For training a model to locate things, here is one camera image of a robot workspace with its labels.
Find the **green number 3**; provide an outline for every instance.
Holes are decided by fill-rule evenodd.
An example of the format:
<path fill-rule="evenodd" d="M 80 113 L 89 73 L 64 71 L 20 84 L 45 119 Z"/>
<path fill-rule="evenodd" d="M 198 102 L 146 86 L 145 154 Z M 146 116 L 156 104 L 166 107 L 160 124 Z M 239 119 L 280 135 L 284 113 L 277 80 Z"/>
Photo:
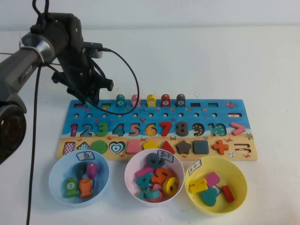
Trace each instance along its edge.
<path fill-rule="evenodd" d="M 98 123 L 99 126 L 99 132 L 96 133 L 96 136 L 98 137 L 104 137 L 108 134 L 108 125 L 107 123 Z"/>

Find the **light blue bowl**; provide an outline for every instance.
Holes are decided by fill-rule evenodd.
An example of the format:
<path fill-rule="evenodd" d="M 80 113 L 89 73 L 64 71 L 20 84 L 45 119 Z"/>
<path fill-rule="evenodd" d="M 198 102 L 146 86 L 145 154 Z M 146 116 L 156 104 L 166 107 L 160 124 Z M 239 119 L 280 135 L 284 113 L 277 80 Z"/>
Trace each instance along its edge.
<path fill-rule="evenodd" d="M 92 189 L 93 197 L 80 198 L 72 197 L 65 198 L 65 182 L 67 178 L 74 177 L 76 179 L 76 167 L 80 162 L 93 162 L 98 165 L 98 174 L 95 177 L 94 188 Z M 99 199 L 104 194 L 107 182 L 109 179 L 109 168 L 106 159 L 98 152 L 88 150 L 73 151 L 58 160 L 53 166 L 49 176 L 49 188 L 51 194 L 61 203 L 73 207 L 82 207 L 90 205 Z"/>

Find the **teal heart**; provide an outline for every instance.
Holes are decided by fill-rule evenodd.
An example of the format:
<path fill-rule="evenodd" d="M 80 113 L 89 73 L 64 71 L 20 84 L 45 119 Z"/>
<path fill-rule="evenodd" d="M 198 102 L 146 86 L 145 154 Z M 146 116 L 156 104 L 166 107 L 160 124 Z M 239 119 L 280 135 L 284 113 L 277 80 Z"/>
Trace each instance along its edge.
<path fill-rule="evenodd" d="M 125 143 L 124 142 L 111 142 L 109 144 L 109 149 L 114 153 L 114 154 L 119 154 L 125 149 Z"/>
<path fill-rule="evenodd" d="M 214 206 L 216 204 L 217 195 L 218 191 L 213 187 L 209 187 L 207 190 L 200 192 L 200 197 L 207 206 Z"/>

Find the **red number 7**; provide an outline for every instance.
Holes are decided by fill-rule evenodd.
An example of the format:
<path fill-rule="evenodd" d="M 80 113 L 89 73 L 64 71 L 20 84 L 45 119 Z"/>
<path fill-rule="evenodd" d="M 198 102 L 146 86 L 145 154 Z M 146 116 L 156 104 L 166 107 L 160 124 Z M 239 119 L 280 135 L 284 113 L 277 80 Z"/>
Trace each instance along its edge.
<path fill-rule="evenodd" d="M 172 123 L 171 122 L 161 122 L 160 126 L 164 128 L 163 132 L 161 133 L 161 135 L 163 137 L 167 136 L 171 127 L 172 127 Z"/>

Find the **blue puzzle board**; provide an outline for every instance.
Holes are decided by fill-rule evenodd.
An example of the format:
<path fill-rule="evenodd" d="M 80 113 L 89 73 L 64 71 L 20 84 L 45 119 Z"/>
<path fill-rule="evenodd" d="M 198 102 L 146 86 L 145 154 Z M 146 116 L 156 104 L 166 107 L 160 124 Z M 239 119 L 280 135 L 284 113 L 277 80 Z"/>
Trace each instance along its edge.
<path fill-rule="evenodd" d="M 99 107 L 109 111 L 124 113 L 132 109 L 131 100 L 125 100 L 126 107 L 117 107 L 116 100 L 100 100 Z M 140 148 L 144 144 L 154 142 L 161 147 L 168 141 L 180 160 L 196 160 L 207 154 L 195 154 L 193 141 L 204 140 L 208 142 L 208 155 L 219 156 L 229 160 L 253 161 L 257 160 L 257 152 L 242 100 L 236 99 L 186 99 L 185 107 L 176 107 L 176 100 L 171 99 L 170 107 L 161 107 L 161 100 L 156 101 L 156 107 L 147 107 L 147 100 L 141 100 L 141 107 L 124 116 L 104 113 L 93 106 L 72 100 L 58 145 L 57 159 L 74 150 L 91 149 L 94 142 L 103 141 L 106 150 L 101 150 L 108 160 L 129 160 L 133 155 L 127 154 L 128 142 L 139 140 Z M 171 122 L 171 129 L 167 136 L 162 136 L 164 127 L 161 122 Z M 188 134 L 179 136 L 177 124 L 186 122 Z M 99 123 L 107 124 L 107 135 L 97 136 Z M 245 127 L 245 131 L 233 135 L 232 123 Z M 195 125 L 201 132 L 195 131 Z M 191 144 L 189 154 L 179 154 L 176 145 L 185 140 Z M 212 147 L 218 140 L 229 145 L 223 155 Z"/>

